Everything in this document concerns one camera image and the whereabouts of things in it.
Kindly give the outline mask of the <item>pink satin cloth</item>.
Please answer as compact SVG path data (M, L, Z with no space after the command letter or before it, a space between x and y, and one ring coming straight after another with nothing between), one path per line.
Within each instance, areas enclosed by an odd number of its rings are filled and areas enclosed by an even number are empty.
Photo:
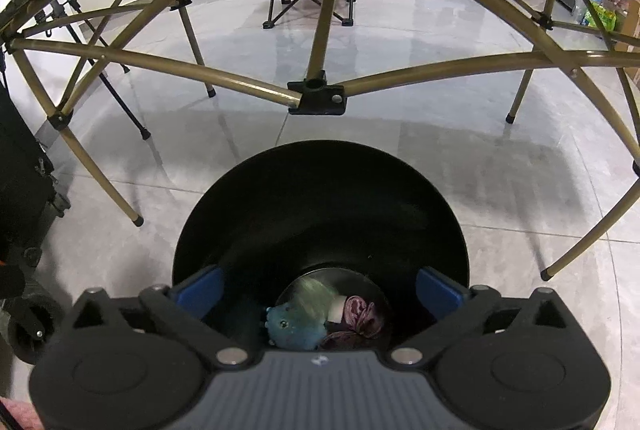
M328 334L319 348L323 351L367 349L376 343L383 328L383 319L374 302L359 296L347 297L341 324L326 322Z

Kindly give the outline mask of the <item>white wedge sponge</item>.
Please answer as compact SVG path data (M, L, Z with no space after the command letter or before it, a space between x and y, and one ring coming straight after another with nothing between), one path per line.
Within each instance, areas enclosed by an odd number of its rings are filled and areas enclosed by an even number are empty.
M328 309L328 314L326 314L326 321L330 324L341 324L344 316L344 309L347 297L346 296L335 296Z

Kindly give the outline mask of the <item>black suitcase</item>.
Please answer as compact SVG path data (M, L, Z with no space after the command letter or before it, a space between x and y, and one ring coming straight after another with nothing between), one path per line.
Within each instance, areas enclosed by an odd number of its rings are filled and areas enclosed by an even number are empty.
M1 338L34 364L64 317L63 307L35 279L46 214L63 213L51 161L30 132L1 78Z

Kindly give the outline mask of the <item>green snack bag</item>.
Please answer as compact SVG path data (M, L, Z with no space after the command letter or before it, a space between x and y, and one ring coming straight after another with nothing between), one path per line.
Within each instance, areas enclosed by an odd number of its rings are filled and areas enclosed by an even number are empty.
M593 11L596 12L600 22L607 31L614 31L617 24L616 9L612 5L604 5L602 1L591 0ZM582 24L587 27L597 28L596 20L589 10L586 10Z

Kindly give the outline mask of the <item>iridescent plastic bag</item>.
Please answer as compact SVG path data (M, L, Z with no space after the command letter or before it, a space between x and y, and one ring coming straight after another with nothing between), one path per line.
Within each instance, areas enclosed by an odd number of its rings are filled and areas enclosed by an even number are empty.
M339 296L334 287L321 280L302 277L295 283L290 301L315 322L324 323Z

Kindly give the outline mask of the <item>light blue plush toy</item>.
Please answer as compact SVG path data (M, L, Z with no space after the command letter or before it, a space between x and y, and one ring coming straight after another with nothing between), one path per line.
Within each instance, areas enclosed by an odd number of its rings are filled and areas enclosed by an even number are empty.
M310 316L303 308L285 302L267 311L265 328L270 342L279 349L313 351L326 338L326 320Z

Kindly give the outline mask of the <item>black round trash bin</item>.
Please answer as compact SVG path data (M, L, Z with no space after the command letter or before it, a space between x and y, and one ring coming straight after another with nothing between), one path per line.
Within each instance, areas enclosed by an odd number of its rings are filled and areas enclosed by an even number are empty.
M373 303L380 349L433 324L416 294L422 268L470 281L461 226L438 189L395 156L337 140L265 150L218 179L184 224L172 279L209 265L224 292L206 324L253 350L273 345L267 312L305 275Z

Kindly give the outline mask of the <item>pink fuzzy sleeve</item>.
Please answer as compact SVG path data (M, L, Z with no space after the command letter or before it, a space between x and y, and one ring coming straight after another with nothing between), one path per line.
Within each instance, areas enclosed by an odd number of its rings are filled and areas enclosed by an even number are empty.
M43 430L43 424L29 402L15 401L10 398L1 399L1 428Z

